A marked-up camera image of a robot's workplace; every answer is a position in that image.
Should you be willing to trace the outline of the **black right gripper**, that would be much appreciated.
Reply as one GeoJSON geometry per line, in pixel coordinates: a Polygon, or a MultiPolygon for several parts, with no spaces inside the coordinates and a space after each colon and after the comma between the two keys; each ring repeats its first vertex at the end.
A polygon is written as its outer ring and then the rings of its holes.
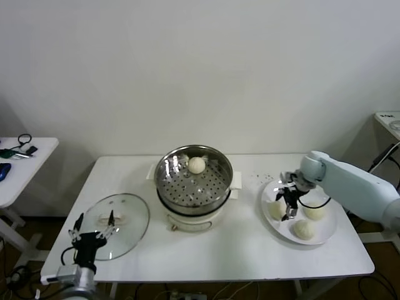
{"type": "Polygon", "coordinates": [[[299,199],[308,193],[308,189],[295,181],[283,182],[283,186],[278,189],[275,201],[284,199],[286,210],[281,221],[287,221],[296,217],[299,199]]]}

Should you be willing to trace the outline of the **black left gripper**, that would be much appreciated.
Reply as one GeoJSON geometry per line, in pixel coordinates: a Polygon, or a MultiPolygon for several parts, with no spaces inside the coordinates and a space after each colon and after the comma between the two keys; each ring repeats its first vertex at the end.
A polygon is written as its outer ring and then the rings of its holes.
{"type": "Polygon", "coordinates": [[[82,212],[75,221],[72,229],[68,231],[73,246],[77,251],[75,262],[79,266],[93,266],[99,248],[106,245],[106,240],[115,232],[114,210],[109,215],[100,214],[96,217],[96,232],[87,232],[79,235],[84,213],[82,212]]]}

